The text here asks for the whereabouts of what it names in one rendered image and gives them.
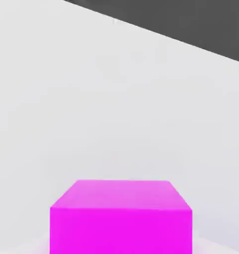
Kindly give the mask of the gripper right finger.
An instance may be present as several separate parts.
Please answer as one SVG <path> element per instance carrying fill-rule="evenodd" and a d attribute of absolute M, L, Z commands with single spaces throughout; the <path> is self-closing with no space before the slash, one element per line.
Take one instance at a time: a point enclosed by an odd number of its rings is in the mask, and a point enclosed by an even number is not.
<path fill-rule="evenodd" d="M 205 238 L 194 237 L 192 254 L 238 254 L 238 252 Z"/>

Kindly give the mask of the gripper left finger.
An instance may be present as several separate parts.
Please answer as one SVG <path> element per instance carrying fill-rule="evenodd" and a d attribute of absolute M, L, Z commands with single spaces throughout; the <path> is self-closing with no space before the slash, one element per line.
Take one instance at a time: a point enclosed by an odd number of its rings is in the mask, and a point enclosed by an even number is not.
<path fill-rule="evenodd" d="M 50 254 L 49 245 L 49 233 L 46 233 L 39 239 L 21 245 L 16 254 Z"/>

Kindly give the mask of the small magenta cube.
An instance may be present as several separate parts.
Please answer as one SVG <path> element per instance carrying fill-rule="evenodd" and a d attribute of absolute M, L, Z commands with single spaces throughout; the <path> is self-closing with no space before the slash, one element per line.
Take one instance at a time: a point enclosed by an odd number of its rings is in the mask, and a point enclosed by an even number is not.
<path fill-rule="evenodd" d="M 192 209 L 169 181 L 78 180 L 50 208 L 50 254 L 192 254 Z"/>

